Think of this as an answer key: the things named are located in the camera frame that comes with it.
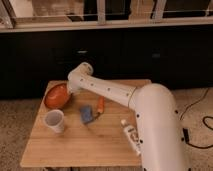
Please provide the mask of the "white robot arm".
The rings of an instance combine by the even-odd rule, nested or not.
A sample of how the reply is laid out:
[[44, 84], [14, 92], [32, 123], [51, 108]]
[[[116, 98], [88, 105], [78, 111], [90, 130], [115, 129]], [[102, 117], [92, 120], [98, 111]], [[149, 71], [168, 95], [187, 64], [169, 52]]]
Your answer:
[[92, 76], [83, 62], [68, 74], [69, 93], [86, 89], [135, 112], [143, 171], [189, 171], [183, 128], [171, 91], [157, 83], [141, 87]]

